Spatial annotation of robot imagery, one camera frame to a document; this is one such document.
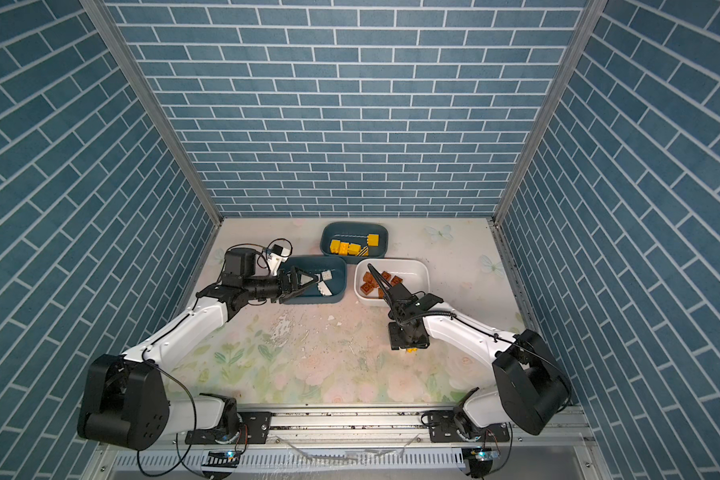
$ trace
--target brick wallpaper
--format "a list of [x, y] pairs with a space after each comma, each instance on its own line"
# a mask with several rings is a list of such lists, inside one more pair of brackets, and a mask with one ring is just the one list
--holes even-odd
[[720, 2], [608, 2], [504, 228], [614, 477], [720, 478]]
[[488, 216], [585, 0], [231, 3], [107, 2], [225, 216]]
[[166, 320], [210, 230], [77, 0], [0, 2], [0, 479], [79, 477], [87, 365]]

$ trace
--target black mounting plate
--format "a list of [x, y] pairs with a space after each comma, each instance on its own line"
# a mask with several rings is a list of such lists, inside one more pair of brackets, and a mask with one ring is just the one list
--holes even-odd
[[407, 343], [404, 338], [403, 329], [396, 322], [387, 325], [389, 329], [389, 345], [393, 350], [425, 349], [429, 347], [429, 338], [425, 337], [421, 342]]
[[[248, 444], [261, 445], [266, 443], [266, 437], [269, 434], [269, 422], [272, 420], [270, 412], [240, 412], [242, 424], [240, 429], [245, 430], [248, 427]], [[189, 445], [221, 445], [216, 441], [217, 434], [214, 430], [190, 430], [186, 433], [185, 444]], [[244, 439], [240, 438], [238, 445], [244, 445]]]
[[[424, 421], [431, 425], [429, 427], [429, 441], [432, 443], [451, 443], [451, 442], [463, 442], [464, 439], [458, 434], [456, 424], [454, 423], [454, 412], [453, 410], [431, 410], [427, 412], [428, 417], [424, 417]], [[508, 442], [509, 441], [509, 430], [507, 424], [494, 423], [487, 427], [490, 433], [485, 441], [486, 446], [489, 443], [493, 443], [494, 437], [496, 442]], [[485, 432], [483, 432], [476, 442], [482, 442]]]

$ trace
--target floral pattern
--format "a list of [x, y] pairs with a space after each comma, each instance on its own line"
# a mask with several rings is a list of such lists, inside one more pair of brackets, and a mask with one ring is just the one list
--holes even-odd
[[[387, 256], [419, 258], [429, 266], [432, 293], [492, 326], [521, 331], [522, 320], [506, 279], [486, 276], [484, 262], [471, 260], [474, 254], [470, 252], [485, 251], [487, 242], [493, 245], [484, 220], [460, 223], [450, 219], [458, 226], [457, 239], [449, 225], [425, 229], [424, 220], [432, 219], [385, 224], [395, 240]], [[246, 221], [250, 220], [224, 223], [198, 287], [216, 279], [228, 245], [269, 243], [267, 238], [244, 237], [246, 232], [283, 230], [276, 220], [266, 220], [269, 228], [237, 225], [225, 230], [230, 223]], [[325, 224], [324, 220], [291, 220], [285, 226], [296, 254], [314, 250], [312, 240], [319, 238]], [[427, 235], [416, 237], [412, 234], [416, 231]], [[495, 248], [489, 253], [498, 258]], [[354, 268], [348, 268], [349, 279], [354, 278]], [[173, 369], [173, 375], [195, 394], [234, 396], [241, 404], [453, 403], [476, 386], [494, 384], [491, 370], [440, 340], [432, 339], [426, 350], [391, 350], [386, 313], [385, 308], [357, 302], [351, 284], [335, 304], [251, 306], [205, 338]], [[171, 398], [183, 395], [172, 382], [167, 382], [166, 388]]]

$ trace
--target metal corner post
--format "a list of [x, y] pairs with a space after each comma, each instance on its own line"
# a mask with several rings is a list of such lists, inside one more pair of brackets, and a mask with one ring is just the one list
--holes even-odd
[[536, 150], [538, 150], [541, 139], [544, 136], [544, 132], [547, 131], [550, 120], [552, 120], [552, 115], [563, 97], [568, 81], [574, 76], [574, 70], [576, 69], [576, 65], [579, 63], [581, 54], [584, 52], [584, 47], [590, 40], [592, 31], [594, 30], [597, 21], [600, 19], [600, 14], [603, 13], [603, 9], [607, 3], [608, 0], [589, 0], [581, 14], [581, 17], [579, 18], [578, 23], [576, 24], [574, 35], [571, 37], [570, 44], [565, 50], [563, 59], [560, 61], [560, 66], [558, 67], [557, 73], [552, 81], [552, 85], [547, 92], [547, 96], [544, 97], [544, 102], [539, 108], [538, 116], [534, 122], [533, 128], [528, 134], [528, 139], [525, 141], [525, 145], [520, 151], [518, 162], [512, 169], [509, 181], [507, 182], [507, 188], [504, 190], [504, 195], [501, 197], [499, 205], [496, 207], [494, 223], [497, 226], [501, 225], [509, 212], [509, 206], [512, 204], [512, 200], [520, 188], [525, 172], [528, 171], [530, 162], [533, 161]]
[[120, 70], [136, 93], [136, 97], [144, 107], [146, 114], [150, 116], [160, 137], [165, 141], [166, 146], [173, 155], [173, 159], [190, 182], [192, 190], [200, 199], [214, 226], [221, 225], [222, 216], [219, 209], [213, 202], [208, 189], [202, 184], [202, 179], [192, 165], [192, 160], [184, 150], [181, 140], [173, 129], [173, 125], [171, 125], [165, 112], [163, 112], [160, 102], [152, 91], [149, 82], [146, 81], [144, 73], [142, 73], [139, 64], [136, 62], [134, 54], [128, 48], [125, 37], [115, 24], [115, 20], [104, 4], [104, 0], [80, 0], [80, 4], [83, 5], [83, 9], [96, 27], [101, 39], [104, 40], [105, 45], [120, 66]]

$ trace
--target floral tabletop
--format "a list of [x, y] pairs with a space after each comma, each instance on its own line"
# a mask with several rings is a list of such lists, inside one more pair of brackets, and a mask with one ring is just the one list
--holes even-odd
[[[428, 266], [430, 290], [460, 311], [501, 330], [524, 328], [488, 223], [482, 219], [368, 219], [389, 231], [387, 257]], [[225, 220], [199, 290], [220, 271], [223, 252], [242, 242], [267, 245], [286, 236], [295, 255], [320, 254], [326, 219]], [[243, 309], [173, 370], [193, 393], [234, 396], [242, 404], [452, 403], [494, 384], [491, 370], [432, 339], [426, 350], [393, 351], [387, 309], [364, 306], [349, 284], [333, 304], [267, 303]], [[170, 396], [182, 391], [166, 384]]]

